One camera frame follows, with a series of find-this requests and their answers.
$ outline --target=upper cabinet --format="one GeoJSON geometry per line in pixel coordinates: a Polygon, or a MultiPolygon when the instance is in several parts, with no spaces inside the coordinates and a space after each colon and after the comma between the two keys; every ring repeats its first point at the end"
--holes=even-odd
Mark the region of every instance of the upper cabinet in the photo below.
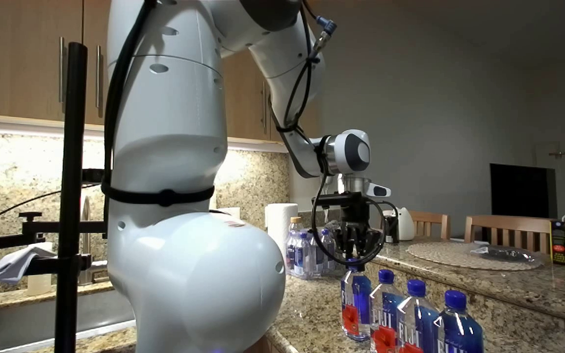
{"type": "Polygon", "coordinates": [[[61,119],[67,42],[80,40],[82,1],[0,0],[0,115],[61,119]]]}
{"type": "MultiPolygon", "coordinates": [[[[86,123],[104,123],[110,0],[0,0],[0,115],[63,119],[67,44],[88,46],[86,123]]],[[[269,85],[249,50],[224,58],[230,136],[281,140],[269,85]]],[[[320,132],[312,101],[300,127],[320,132]]]]}
{"type": "Polygon", "coordinates": [[[106,36],[110,0],[84,0],[82,40],[88,46],[86,121],[102,125],[108,93],[106,36]]]}

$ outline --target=white container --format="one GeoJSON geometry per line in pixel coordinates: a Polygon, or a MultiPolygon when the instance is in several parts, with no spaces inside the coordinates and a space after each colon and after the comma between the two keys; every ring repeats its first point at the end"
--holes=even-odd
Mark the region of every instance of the white container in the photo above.
{"type": "Polygon", "coordinates": [[[277,240],[281,254],[286,254],[288,219],[298,215],[298,203],[267,203],[265,230],[277,240]]]}
{"type": "Polygon", "coordinates": [[[412,240],[416,234],[414,217],[406,207],[398,207],[398,238],[412,240]]]}

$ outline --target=water bottle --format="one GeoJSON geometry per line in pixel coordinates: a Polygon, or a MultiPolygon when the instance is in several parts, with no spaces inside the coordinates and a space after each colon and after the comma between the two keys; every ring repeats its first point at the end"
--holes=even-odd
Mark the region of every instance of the water bottle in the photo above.
{"type": "Polygon", "coordinates": [[[310,228],[300,232],[300,244],[304,248],[304,274],[306,278],[320,278],[318,272],[318,242],[310,228]]]}
{"type": "Polygon", "coordinates": [[[402,295],[394,287],[394,272],[379,270],[379,285],[371,291],[373,299],[373,350],[396,353],[398,348],[398,303],[402,295]]]}
{"type": "Polygon", "coordinates": [[[302,227],[302,219],[298,215],[290,217],[288,225],[288,242],[286,242],[286,268],[288,274],[306,278],[304,272],[304,252],[306,240],[302,238],[306,228],[302,227]]]}
{"type": "MultiPolygon", "coordinates": [[[[330,252],[336,252],[336,238],[334,238],[332,227],[328,227],[328,225],[320,227],[320,240],[330,252]]],[[[318,250],[316,260],[318,260],[320,276],[336,276],[337,274],[336,272],[336,260],[330,258],[320,246],[316,250],[318,250]]]]}
{"type": "Polygon", "coordinates": [[[459,289],[445,289],[445,307],[438,319],[438,350],[483,353],[483,327],[467,313],[467,295],[459,289]]]}
{"type": "Polygon", "coordinates": [[[341,329],[353,340],[371,336],[371,279],[351,266],[341,279],[341,329]]]}
{"type": "Polygon", "coordinates": [[[426,299],[426,281],[410,278],[408,295],[398,303],[398,332],[402,350],[436,353],[439,313],[426,299]]]}

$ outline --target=granite countertop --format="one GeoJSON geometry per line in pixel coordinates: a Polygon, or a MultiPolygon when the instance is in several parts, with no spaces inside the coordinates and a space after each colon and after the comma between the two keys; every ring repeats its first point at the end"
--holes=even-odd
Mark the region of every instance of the granite countertop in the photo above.
{"type": "MultiPolygon", "coordinates": [[[[388,244],[385,254],[369,264],[367,274],[375,278],[379,266],[426,276],[449,285],[467,287],[469,291],[496,299],[526,305],[555,317],[565,317],[565,266],[543,264],[532,270],[498,272],[473,270],[428,262],[406,252],[408,244],[388,244]]],[[[80,287],[80,291],[110,289],[110,281],[80,287]]],[[[53,293],[28,295],[28,291],[2,291],[0,305],[47,299],[53,293]]],[[[367,353],[369,342],[357,344],[343,336],[339,329],[339,278],[300,279],[286,278],[283,307],[275,325],[265,338],[269,348],[251,348],[251,353],[367,353]]],[[[79,353],[131,353],[135,327],[79,340],[79,353]]]]}
{"type": "MultiPolygon", "coordinates": [[[[79,291],[112,289],[110,281],[80,285],[79,291]]],[[[28,293],[26,289],[0,291],[0,307],[24,301],[51,299],[55,293],[28,293]]],[[[365,353],[369,344],[357,344],[343,336],[339,329],[339,279],[300,279],[286,276],[285,299],[275,325],[265,332],[259,344],[249,353],[308,353],[308,350],[345,350],[365,353]]],[[[80,338],[77,353],[133,353],[135,327],[112,330],[100,336],[80,338]]]]}
{"type": "Polygon", "coordinates": [[[477,270],[424,260],[410,254],[406,246],[408,242],[387,244],[375,262],[565,319],[565,266],[561,264],[545,262],[530,270],[477,270]]]}

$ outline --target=black monitor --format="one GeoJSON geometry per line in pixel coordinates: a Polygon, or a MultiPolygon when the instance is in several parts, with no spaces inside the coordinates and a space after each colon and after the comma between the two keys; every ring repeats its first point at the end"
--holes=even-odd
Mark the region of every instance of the black monitor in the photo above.
{"type": "Polygon", "coordinates": [[[492,213],[557,217],[555,170],[491,162],[492,213]]]}

